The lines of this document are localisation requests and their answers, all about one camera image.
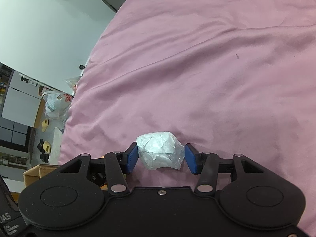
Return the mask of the white item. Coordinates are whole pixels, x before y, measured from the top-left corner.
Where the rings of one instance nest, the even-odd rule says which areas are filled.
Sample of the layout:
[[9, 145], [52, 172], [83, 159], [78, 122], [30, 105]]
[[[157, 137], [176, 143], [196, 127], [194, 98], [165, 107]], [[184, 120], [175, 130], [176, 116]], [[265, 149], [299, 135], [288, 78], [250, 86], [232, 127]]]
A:
[[184, 146], [172, 133], [147, 133], [137, 137], [136, 143], [139, 158], [146, 169], [181, 169], [185, 155]]

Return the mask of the open cardboard box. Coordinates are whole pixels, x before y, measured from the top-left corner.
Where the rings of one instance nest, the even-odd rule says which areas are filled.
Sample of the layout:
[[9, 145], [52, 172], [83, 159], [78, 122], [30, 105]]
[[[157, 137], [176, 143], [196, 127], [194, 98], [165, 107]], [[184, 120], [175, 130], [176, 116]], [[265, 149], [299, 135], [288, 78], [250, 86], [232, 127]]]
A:
[[30, 168], [23, 173], [25, 187], [28, 187], [37, 180], [53, 172], [57, 168], [59, 168], [59, 165], [50, 164], [39, 164], [37, 166], [34, 166], [33, 168]]

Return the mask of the cream towel on floor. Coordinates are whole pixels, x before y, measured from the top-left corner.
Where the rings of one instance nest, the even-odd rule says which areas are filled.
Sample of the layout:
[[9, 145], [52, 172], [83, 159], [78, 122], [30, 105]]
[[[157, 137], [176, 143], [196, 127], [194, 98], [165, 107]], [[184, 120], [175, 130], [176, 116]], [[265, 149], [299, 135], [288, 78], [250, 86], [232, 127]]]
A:
[[55, 127], [53, 142], [51, 145], [51, 152], [49, 156], [49, 164], [58, 165], [62, 137], [63, 137], [62, 131], [58, 127]]

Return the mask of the yellow slipper near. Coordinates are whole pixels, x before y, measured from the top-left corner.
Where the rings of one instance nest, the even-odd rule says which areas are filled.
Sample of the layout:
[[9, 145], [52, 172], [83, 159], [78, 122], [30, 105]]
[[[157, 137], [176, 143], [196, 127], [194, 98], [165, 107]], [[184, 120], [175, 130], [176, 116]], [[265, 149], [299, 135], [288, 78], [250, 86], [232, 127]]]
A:
[[51, 153], [51, 144], [48, 141], [44, 141], [42, 148], [46, 153]]

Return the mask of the yellow slipper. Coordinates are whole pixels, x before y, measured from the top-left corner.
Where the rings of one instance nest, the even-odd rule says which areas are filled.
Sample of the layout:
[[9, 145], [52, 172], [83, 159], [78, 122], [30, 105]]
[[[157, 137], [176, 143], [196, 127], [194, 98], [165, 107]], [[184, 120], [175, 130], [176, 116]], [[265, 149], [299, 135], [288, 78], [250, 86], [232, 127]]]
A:
[[45, 119], [42, 123], [41, 123], [41, 127], [42, 127], [42, 132], [45, 132], [47, 130], [49, 126], [49, 119]]
[[51, 144], [48, 141], [44, 141], [42, 148], [46, 153], [51, 153]]

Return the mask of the black slipper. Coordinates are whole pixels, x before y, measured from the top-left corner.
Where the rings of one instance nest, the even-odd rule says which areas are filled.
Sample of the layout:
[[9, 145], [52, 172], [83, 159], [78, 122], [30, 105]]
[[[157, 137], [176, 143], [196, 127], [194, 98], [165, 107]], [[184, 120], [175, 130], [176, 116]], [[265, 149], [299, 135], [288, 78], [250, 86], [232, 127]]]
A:
[[44, 150], [44, 141], [40, 139], [37, 149], [40, 151], [40, 160], [42, 162], [48, 163], [49, 162], [49, 154]]

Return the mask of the yellow slipper far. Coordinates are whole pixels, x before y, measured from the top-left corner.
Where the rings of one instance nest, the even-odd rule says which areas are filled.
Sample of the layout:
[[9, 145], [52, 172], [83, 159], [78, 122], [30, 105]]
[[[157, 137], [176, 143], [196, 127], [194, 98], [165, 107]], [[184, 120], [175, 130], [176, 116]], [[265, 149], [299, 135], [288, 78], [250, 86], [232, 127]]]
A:
[[42, 127], [42, 132], [45, 132], [47, 130], [49, 126], [49, 119], [45, 119], [42, 123], [41, 123], [41, 127]]

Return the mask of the white plastic shopping bag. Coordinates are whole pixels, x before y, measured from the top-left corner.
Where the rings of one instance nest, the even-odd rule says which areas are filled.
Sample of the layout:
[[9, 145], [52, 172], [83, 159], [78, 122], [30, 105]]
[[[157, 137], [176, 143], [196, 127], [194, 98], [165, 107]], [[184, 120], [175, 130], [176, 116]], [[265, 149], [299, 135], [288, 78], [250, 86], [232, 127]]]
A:
[[48, 119], [66, 121], [73, 97], [67, 93], [46, 91], [42, 94], [45, 101], [45, 115]]

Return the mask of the small clear trash bag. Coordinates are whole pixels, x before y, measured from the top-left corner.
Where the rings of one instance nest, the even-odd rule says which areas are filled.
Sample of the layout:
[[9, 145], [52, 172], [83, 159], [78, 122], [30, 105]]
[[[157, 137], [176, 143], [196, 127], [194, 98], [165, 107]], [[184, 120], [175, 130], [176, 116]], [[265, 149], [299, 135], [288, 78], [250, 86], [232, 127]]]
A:
[[66, 84], [72, 89], [74, 93], [77, 91], [77, 86], [80, 79], [81, 76], [77, 76], [66, 80]]

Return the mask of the pink bed sheet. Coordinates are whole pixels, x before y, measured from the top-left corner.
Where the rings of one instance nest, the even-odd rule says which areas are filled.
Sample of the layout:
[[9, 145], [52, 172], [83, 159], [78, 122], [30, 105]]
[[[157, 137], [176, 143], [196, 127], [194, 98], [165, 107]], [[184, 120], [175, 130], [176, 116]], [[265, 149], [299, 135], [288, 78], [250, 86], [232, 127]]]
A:
[[315, 236], [315, 0], [127, 0], [78, 83], [59, 163], [154, 132], [295, 184]]

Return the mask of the white cabinet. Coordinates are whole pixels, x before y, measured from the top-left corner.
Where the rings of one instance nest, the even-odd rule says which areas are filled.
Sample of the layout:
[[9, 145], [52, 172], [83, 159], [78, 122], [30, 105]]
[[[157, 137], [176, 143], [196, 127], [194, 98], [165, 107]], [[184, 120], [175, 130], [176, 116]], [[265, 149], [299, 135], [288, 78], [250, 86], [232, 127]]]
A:
[[39, 87], [38, 82], [14, 70], [4, 94], [1, 117], [34, 127], [42, 99]]

